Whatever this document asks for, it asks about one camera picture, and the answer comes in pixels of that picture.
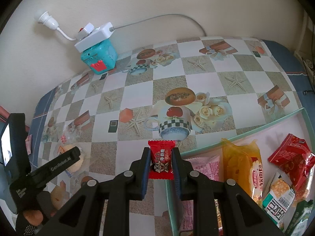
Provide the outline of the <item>gloved left hand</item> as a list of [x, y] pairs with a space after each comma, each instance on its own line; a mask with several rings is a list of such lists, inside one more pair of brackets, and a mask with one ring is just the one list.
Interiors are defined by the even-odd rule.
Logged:
[[35, 227], [44, 224], [40, 235], [98, 235], [100, 221], [90, 215], [93, 212], [92, 198], [98, 182], [90, 176], [84, 177], [81, 189], [62, 207], [47, 208], [54, 197], [49, 193], [47, 202], [42, 194], [45, 193], [43, 189], [50, 177], [44, 173], [29, 174], [10, 185], [18, 221], [24, 218]]

